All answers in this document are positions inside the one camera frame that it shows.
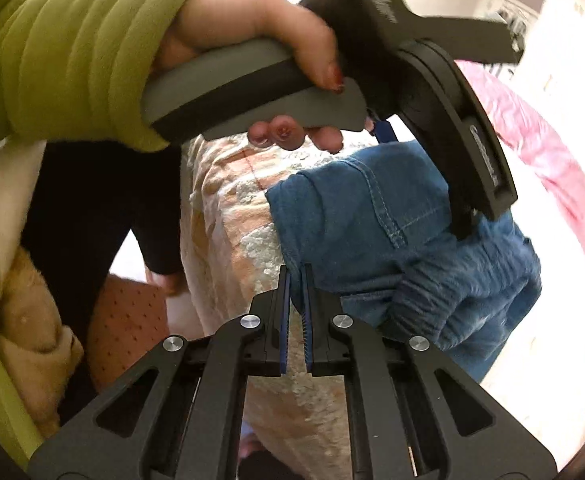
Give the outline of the left hand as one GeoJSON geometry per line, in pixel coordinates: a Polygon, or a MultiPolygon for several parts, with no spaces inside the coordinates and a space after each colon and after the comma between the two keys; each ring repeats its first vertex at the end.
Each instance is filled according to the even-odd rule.
{"type": "Polygon", "coordinates": [[[149,77],[212,49],[259,37],[290,47],[317,87],[343,90],[335,32],[317,14],[287,0],[186,0],[160,41],[149,77]]]}

